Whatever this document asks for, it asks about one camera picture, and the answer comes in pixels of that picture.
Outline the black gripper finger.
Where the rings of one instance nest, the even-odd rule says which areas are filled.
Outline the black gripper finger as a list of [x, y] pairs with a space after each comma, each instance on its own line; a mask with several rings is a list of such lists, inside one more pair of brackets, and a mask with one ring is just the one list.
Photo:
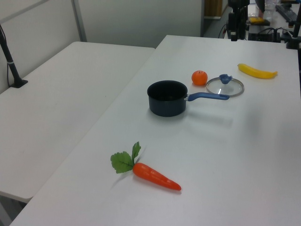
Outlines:
[[247, 14], [241, 14], [238, 17], [238, 39], [243, 40], [246, 36]]
[[235, 13], [229, 13], [227, 30], [230, 32], [230, 35], [228, 37], [231, 39], [231, 41], [237, 41], [238, 38]]

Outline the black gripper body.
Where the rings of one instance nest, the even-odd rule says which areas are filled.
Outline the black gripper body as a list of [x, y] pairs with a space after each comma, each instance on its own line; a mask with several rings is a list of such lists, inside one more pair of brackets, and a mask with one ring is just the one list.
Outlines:
[[250, 0], [228, 0], [228, 6], [232, 8], [232, 12], [237, 14], [250, 4]]

